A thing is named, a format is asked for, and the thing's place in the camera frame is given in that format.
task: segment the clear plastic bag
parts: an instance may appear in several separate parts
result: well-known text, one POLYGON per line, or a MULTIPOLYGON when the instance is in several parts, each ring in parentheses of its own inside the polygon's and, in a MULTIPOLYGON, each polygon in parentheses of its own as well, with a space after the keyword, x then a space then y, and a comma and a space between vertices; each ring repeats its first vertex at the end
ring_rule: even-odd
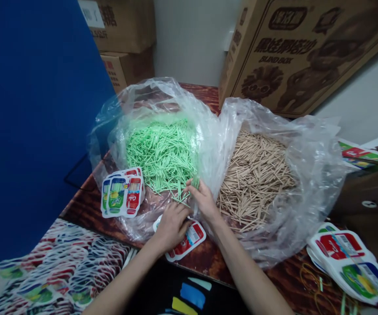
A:
MULTIPOLYGON (((140 120, 146 124, 150 119, 168 123, 176 117, 186 118, 196 129, 193 151, 197 154, 198 175, 203 178, 214 195, 218 195, 220 185, 215 180, 217 172, 224 173, 218 164, 220 133, 218 117, 208 106, 182 89, 172 78, 154 78, 131 85, 120 94, 107 101, 96 117, 96 126, 89 135, 89 157, 93 166, 93 176, 99 189, 103 179, 117 169, 128 168, 126 162, 127 136, 138 128, 131 121, 140 120)), ((118 218, 121 229, 134 242, 146 242, 153 234, 153 224, 171 202, 171 193, 154 194, 146 187, 145 202, 135 218, 118 218)), ((190 200, 197 213, 196 205, 190 200)))
POLYGON ((266 225, 237 234, 261 268, 273 267, 299 252, 333 207, 346 176, 339 144, 324 122, 314 116, 288 121, 247 99, 227 98, 219 119, 219 163, 225 165, 224 172, 215 178, 219 186, 241 128, 264 134, 287 147, 285 159, 298 181, 297 187, 276 196, 266 225))

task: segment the right hand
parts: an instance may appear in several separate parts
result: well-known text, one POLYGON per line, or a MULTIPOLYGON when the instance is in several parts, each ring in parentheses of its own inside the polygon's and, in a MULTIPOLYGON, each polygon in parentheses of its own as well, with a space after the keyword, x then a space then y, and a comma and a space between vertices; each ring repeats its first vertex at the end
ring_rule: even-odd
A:
POLYGON ((212 223, 214 220, 221 219, 221 214, 215 204, 212 192, 208 186, 200 179, 199 190, 192 185, 192 178, 186 182, 186 188, 183 189, 184 193, 188 191, 198 202, 200 211, 208 223, 212 223))

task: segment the table surface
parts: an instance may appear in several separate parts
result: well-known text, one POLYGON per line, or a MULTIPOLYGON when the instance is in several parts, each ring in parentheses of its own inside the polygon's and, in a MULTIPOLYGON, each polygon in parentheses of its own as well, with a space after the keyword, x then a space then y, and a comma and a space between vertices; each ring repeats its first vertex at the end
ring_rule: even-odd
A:
MULTIPOLYGON (((217 88, 192 84, 181 84, 181 86, 219 115, 217 88)), ((102 217, 100 200, 100 191, 97 189, 94 177, 90 175, 84 182, 82 190, 75 194, 60 217, 136 248, 141 248, 142 243, 127 238, 116 218, 104 219, 102 217)), ((234 286, 220 250, 209 237, 186 257, 174 264, 211 280, 234 286)), ((305 248, 293 257, 267 270, 266 274, 295 312, 303 315, 340 314, 343 291, 329 276, 313 265, 305 248)), ((347 297, 347 301, 347 305, 359 303, 349 297, 347 297)))

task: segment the cardboard box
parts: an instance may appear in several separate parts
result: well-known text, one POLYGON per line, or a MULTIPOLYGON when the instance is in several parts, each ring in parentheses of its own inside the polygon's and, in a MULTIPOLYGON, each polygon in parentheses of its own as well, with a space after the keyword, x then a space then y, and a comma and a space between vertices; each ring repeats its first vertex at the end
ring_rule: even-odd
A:
POLYGON ((156 41, 153 0, 78 0, 100 51, 141 53, 156 41))
POLYGON ((242 97, 281 116, 307 115, 377 52, 378 0, 245 0, 219 105, 242 97))
POLYGON ((116 93, 155 76, 152 47, 140 54, 101 52, 100 56, 116 93))

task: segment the label sticker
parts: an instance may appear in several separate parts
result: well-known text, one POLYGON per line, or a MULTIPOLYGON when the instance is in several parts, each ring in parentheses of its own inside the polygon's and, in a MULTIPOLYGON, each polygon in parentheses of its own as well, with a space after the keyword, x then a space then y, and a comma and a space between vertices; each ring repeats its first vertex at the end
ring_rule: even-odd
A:
POLYGON ((78 0, 78 4, 80 5, 81 12, 83 13, 85 21, 89 27, 105 28, 97 2, 78 0))

